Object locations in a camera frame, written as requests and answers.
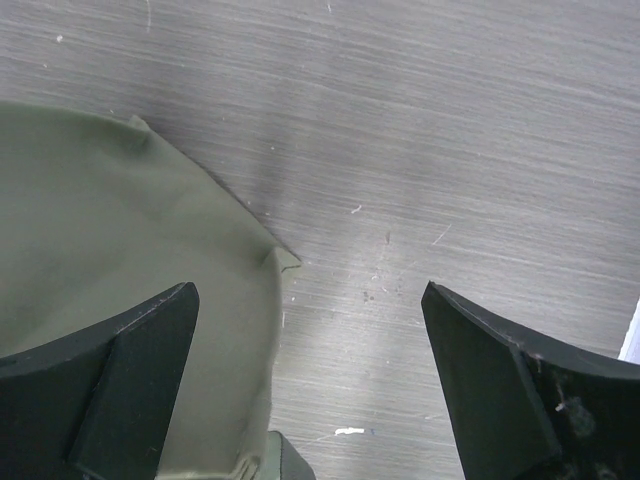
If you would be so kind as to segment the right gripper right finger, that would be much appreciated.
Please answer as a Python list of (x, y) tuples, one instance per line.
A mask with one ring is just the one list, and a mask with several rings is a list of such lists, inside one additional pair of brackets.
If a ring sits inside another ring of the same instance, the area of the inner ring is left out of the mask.
[(421, 306), (465, 478), (638, 478), (638, 365), (435, 282)]

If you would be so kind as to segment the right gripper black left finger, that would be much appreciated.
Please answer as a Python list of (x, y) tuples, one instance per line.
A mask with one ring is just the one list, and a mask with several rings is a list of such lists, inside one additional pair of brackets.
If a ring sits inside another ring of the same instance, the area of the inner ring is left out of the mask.
[(155, 478), (198, 312), (182, 283), (3, 357), (2, 478)]

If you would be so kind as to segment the olive green canvas bag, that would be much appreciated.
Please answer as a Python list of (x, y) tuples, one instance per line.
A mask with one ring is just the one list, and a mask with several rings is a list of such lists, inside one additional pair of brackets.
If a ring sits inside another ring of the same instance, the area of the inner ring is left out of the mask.
[(153, 479), (310, 479), (270, 429), (282, 287), (300, 268), (142, 119), (1, 106), (1, 360), (182, 283), (199, 312)]

